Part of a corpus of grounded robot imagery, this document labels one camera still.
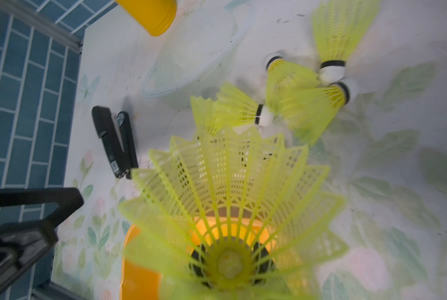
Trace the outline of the yellow plastic storage box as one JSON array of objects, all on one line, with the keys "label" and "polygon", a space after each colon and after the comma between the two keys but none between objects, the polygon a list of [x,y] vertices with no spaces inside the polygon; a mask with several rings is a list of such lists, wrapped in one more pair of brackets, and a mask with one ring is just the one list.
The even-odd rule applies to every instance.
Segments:
[{"label": "yellow plastic storage box", "polygon": [[123,300],[262,300],[275,290],[272,227],[237,217],[148,216],[127,233]]}]

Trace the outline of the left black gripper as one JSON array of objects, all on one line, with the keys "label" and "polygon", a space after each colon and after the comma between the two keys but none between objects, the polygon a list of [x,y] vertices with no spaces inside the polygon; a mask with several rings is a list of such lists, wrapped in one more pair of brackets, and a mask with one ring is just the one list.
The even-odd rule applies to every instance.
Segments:
[{"label": "left black gripper", "polygon": [[54,247],[55,228],[84,204],[74,187],[0,189],[0,208],[48,203],[57,208],[42,220],[0,225],[0,295]]}]

